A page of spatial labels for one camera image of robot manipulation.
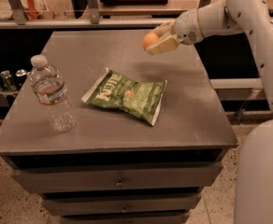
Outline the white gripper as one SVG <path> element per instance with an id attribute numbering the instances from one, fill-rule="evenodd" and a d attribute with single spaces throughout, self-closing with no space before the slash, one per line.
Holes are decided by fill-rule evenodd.
<path id="1" fill-rule="evenodd" d="M 155 27 L 152 32 L 160 37 L 145 49 L 150 55 L 172 51 L 180 43 L 192 45 L 204 39 L 196 8 L 183 12 L 175 21 L 170 20 L 162 23 Z"/>

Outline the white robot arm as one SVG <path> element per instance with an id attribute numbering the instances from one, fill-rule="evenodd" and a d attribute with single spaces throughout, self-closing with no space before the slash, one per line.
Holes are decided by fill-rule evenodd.
<path id="1" fill-rule="evenodd" d="M 255 127 L 241 146 L 234 224 L 273 224 L 273 23 L 266 0 L 223 0 L 191 9 L 154 28 L 153 40 L 145 37 L 142 47 L 155 55 L 239 33 L 250 45 L 272 119 Z"/>

